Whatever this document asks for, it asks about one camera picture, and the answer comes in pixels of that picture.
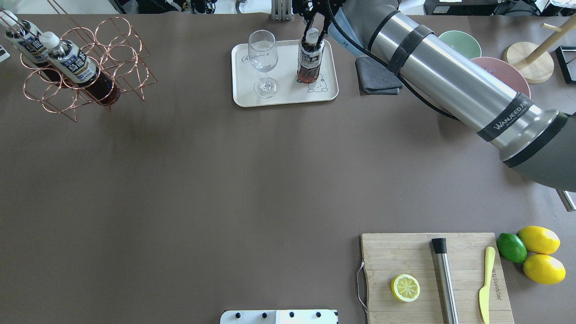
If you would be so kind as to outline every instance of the bottle cap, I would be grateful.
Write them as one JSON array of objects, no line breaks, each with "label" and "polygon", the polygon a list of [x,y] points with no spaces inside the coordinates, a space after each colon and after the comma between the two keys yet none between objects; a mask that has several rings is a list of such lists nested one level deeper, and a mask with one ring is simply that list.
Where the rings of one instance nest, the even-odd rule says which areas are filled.
[{"label": "bottle cap", "polygon": [[320,36],[320,32],[316,28],[310,28],[306,32],[306,42],[310,45],[316,44],[318,41],[318,37]]},{"label": "bottle cap", "polygon": [[46,48],[54,48],[60,44],[60,38],[54,35],[53,32],[43,32],[40,35],[40,42],[42,42]]},{"label": "bottle cap", "polygon": [[18,24],[18,17],[16,17],[16,15],[11,11],[4,10],[4,12],[0,12],[0,18],[0,24],[6,29],[9,29],[10,27],[16,26]]}]

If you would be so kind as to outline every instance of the lime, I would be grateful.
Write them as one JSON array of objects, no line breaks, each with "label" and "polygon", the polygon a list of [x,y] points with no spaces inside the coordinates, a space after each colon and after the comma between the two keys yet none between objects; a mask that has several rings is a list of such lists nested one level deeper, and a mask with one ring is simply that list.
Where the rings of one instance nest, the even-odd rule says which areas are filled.
[{"label": "lime", "polygon": [[398,275],[392,280],[392,294],[403,302],[413,302],[420,296],[420,284],[409,274]]},{"label": "lime", "polygon": [[523,265],[528,278],[539,284],[554,285],[566,277],[562,262],[545,254],[533,254],[526,258]]},{"label": "lime", "polygon": [[527,226],[518,231],[518,237],[524,242],[526,249],[534,253],[552,254],[560,247],[558,235],[540,226]]},{"label": "lime", "polygon": [[526,259],[526,247],[522,240],[514,234],[500,234],[496,241],[496,245],[504,259],[510,260],[514,263],[522,263]]}]

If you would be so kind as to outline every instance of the knife handle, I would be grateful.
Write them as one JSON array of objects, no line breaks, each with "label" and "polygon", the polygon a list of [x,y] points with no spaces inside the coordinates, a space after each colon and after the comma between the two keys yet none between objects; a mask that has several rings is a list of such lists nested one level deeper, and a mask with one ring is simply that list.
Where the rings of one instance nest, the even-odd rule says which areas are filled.
[{"label": "knife handle", "polygon": [[484,257],[484,285],[490,284],[492,277],[492,269],[494,268],[494,258],[496,257],[496,250],[489,246],[486,248],[486,256]]}]

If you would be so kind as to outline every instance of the gray cloth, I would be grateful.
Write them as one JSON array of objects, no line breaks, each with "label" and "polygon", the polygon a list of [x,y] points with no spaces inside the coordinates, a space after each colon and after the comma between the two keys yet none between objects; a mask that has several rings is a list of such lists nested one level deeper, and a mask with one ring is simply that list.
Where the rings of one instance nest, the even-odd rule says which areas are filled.
[{"label": "gray cloth", "polygon": [[356,59],[356,69],[362,89],[371,95],[397,95],[402,82],[386,67],[368,56]]}]

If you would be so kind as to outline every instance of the green bowl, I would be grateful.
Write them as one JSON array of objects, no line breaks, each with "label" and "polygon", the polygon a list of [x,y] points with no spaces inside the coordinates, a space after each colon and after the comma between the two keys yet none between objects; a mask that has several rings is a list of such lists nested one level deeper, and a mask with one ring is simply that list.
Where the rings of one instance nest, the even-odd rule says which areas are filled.
[{"label": "green bowl", "polygon": [[468,59],[482,56],[482,49],[478,41],[465,32],[447,31],[438,38]]}]

